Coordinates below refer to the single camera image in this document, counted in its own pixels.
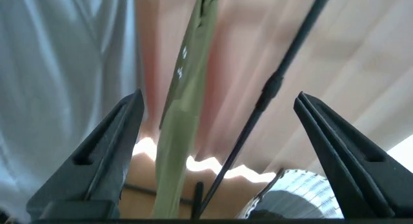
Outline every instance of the brown surface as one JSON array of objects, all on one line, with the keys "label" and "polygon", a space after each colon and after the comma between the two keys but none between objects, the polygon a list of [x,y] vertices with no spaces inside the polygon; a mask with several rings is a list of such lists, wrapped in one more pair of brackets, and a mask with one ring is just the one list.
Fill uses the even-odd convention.
[{"label": "brown surface", "polygon": [[[149,119],[155,142],[195,0],[136,0]],[[219,0],[194,155],[228,156],[268,76],[313,0]],[[385,150],[413,133],[413,0],[330,0],[235,166],[320,172],[292,106],[322,99]]]},{"label": "brown surface", "polygon": [[[202,172],[187,171],[182,197],[192,199],[195,184],[198,181],[204,182],[205,194],[215,176],[210,170]],[[126,181],[140,187],[155,189],[154,162],[145,154],[134,156],[130,163]],[[251,183],[242,177],[224,179],[201,218],[234,218],[265,185],[265,183]],[[124,189],[119,204],[121,217],[149,218],[154,201],[154,196]],[[189,218],[190,206],[181,205],[179,217]]]}]

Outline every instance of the green garment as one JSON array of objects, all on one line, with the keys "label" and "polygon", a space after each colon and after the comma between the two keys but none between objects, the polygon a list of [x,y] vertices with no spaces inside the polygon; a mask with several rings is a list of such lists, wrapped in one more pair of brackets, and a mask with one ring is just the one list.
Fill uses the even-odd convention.
[{"label": "green garment", "polygon": [[185,163],[203,104],[207,61],[218,0],[196,0],[175,65],[157,145],[153,218],[177,218]]}]

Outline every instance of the white sheet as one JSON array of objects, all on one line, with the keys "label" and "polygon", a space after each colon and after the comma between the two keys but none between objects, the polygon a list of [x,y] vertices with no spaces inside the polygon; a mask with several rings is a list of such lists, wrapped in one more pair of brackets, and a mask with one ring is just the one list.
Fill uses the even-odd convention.
[{"label": "white sheet", "polygon": [[134,0],[0,0],[0,208],[25,205],[143,73]]}]

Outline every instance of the green cloth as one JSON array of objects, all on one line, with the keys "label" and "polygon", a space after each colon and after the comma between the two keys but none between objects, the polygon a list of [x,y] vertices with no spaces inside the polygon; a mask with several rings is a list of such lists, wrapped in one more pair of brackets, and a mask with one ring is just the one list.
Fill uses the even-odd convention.
[{"label": "green cloth", "polygon": [[157,145],[153,218],[177,218],[185,163],[203,104],[207,61],[218,0],[196,0],[175,65]]}]

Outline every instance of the wooden floor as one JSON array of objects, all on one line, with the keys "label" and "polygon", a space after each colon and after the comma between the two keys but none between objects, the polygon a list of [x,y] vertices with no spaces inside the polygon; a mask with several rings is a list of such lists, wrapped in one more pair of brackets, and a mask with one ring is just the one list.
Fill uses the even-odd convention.
[{"label": "wooden floor", "polygon": [[[202,172],[187,171],[182,197],[192,199],[195,184],[198,181],[204,182],[205,195],[215,176],[211,170]],[[130,163],[126,182],[139,185],[140,187],[155,189],[155,163],[145,154],[134,156]],[[236,217],[248,201],[265,185],[265,183],[251,183],[243,177],[224,179],[201,218]],[[155,196],[124,188],[119,203],[121,217],[149,218],[154,201]],[[179,218],[189,217],[190,206],[181,205],[179,208]]]}]

